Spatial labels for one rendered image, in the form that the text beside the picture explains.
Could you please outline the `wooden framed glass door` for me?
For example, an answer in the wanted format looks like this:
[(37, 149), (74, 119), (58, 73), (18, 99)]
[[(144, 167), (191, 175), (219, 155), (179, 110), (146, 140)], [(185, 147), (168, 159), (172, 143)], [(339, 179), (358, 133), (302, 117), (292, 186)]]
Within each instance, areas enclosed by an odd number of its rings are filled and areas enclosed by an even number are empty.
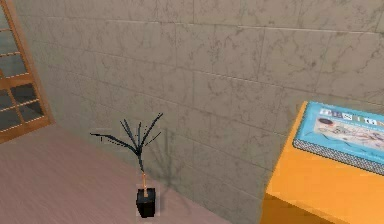
[(0, 0), (0, 144), (52, 122), (10, 0)]

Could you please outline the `dark house plant black pot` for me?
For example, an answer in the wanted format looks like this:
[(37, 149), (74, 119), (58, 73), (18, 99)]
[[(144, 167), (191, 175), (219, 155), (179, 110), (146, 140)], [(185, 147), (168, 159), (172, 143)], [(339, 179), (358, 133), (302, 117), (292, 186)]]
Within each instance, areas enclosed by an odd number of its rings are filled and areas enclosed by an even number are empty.
[(160, 135), (160, 133), (158, 133), (151, 140), (147, 140), (155, 124), (162, 117), (163, 114), (159, 113), (151, 122), (150, 126), (144, 128), (144, 134), (141, 134), (142, 123), (139, 123), (136, 134), (133, 134), (128, 121), (126, 119), (123, 119), (120, 124), (123, 127), (125, 133), (128, 135), (129, 139), (131, 140), (131, 143), (126, 143), (123, 140), (120, 140), (110, 134), (91, 133), (91, 136), (97, 136), (100, 138), (100, 140), (106, 138), (110, 143), (129, 149), (137, 157), (142, 176), (142, 187), (137, 190), (136, 207), (141, 218), (154, 217), (156, 213), (156, 189), (149, 188), (146, 184), (146, 173), (144, 169), (142, 154), (143, 148)]

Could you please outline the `light blue book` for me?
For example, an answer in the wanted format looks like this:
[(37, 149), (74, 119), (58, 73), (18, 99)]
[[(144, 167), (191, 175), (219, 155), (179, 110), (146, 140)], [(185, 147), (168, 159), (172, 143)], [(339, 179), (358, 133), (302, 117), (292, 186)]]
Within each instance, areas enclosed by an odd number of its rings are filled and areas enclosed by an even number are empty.
[(292, 145), (384, 176), (384, 115), (309, 101)]

